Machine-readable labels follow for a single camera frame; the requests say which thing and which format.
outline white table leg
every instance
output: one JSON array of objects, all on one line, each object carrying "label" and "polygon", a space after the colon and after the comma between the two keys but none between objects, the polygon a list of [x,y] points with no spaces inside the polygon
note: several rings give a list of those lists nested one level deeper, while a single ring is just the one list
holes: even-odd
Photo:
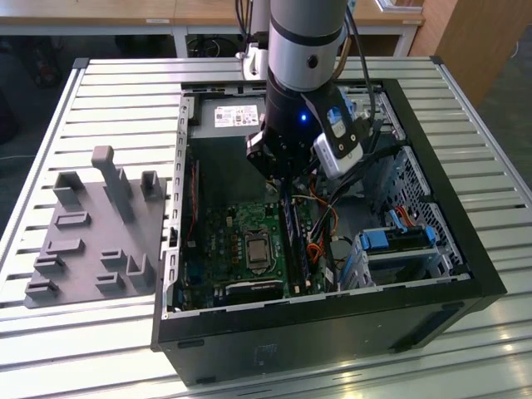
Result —
[{"label": "white table leg", "polygon": [[405,26],[402,31],[402,34],[399,36],[399,41],[397,42],[396,50],[393,53],[394,57],[408,57],[410,47],[416,36],[417,25]]},{"label": "white table leg", "polygon": [[172,27],[174,35],[175,53],[178,58],[188,58],[189,53],[186,48],[187,27]]}]

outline green circuit board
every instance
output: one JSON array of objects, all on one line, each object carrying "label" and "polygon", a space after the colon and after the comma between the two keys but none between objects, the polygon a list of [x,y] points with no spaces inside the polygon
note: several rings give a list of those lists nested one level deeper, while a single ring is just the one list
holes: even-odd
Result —
[{"label": "green circuit board", "polygon": [[[312,228],[307,203],[298,206],[300,228]],[[260,236],[267,243],[267,266],[250,268],[249,245]],[[284,297],[290,296],[277,203],[238,204],[206,210],[202,228],[202,259],[187,266],[192,308],[212,308],[217,287],[243,281],[282,280]]]}]

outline floor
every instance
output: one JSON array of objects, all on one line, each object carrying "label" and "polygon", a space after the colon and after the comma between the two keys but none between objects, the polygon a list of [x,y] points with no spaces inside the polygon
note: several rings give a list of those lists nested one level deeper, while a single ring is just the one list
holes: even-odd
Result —
[{"label": "floor", "polygon": [[[58,62],[65,73],[76,57],[124,57],[112,37],[69,37],[60,41]],[[164,42],[159,54],[171,57],[172,42]],[[20,133],[0,145],[0,235],[17,201],[32,156],[38,151],[49,120],[62,93],[62,86],[38,89],[21,67],[9,55],[0,55],[0,89],[20,124]],[[505,69],[479,107],[480,116],[491,129],[510,160],[532,187],[532,115],[529,104],[532,93],[532,27],[520,40],[514,58]]]}]

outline blue plastic latch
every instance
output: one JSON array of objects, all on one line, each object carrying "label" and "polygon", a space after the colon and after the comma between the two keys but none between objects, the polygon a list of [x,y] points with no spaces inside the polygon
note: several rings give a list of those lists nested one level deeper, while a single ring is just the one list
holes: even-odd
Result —
[{"label": "blue plastic latch", "polygon": [[388,248],[390,244],[386,238],[386,233],[382,230],[367,231],[364,233],[369,239],[369,246],[371,249]]},{"label": "blue plastic latch", "polygon": [[431,226],[426,226],[425,234],[431,245],[434,245],[436,243],[436,233],[434,232],[434,229]]},{"label": "blue plastic latch", "polygon": [[366,233],[360,234],[360,244],[362,244],[362,249],[365,251],[369,249],[369,240]]},{"label": "blue plastic latch", "polygon": [[392,217],[392,220],[393,220],[393,223],[396,224],[397,228],[402,231],[403,233],[406,233],[408,231],[408,229],[405,227],[405,225],[403,223],[401,223],[401,221],[399,220],[399,218],[397,217],[397,214],[396,214],[396,211],[395,210],[391,210],[390,211],[390,216]]}]

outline motherboard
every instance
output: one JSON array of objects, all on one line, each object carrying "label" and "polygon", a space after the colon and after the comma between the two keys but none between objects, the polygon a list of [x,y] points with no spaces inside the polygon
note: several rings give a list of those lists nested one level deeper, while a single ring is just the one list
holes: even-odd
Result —
[{"label": "motherboard", "polygon": [[[302,201],[298,212],[299,227],[310,231],[309,204]],[[281,228],[277,203],[208,208],[198,255],[186,263],[187,308],[290,297]],[[313,287],[319,290],[321,285]]]}]

